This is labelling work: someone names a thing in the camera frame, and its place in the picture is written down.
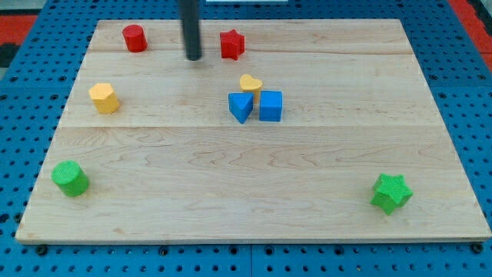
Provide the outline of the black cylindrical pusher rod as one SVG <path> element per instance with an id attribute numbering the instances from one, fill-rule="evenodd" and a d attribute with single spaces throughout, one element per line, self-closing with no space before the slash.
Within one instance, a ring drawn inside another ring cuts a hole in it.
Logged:
<path id="1" fill-rule="evenodd" d="M 202 57 L 198 0 L 178 0 L 184 50 L 188 60 Z"/>

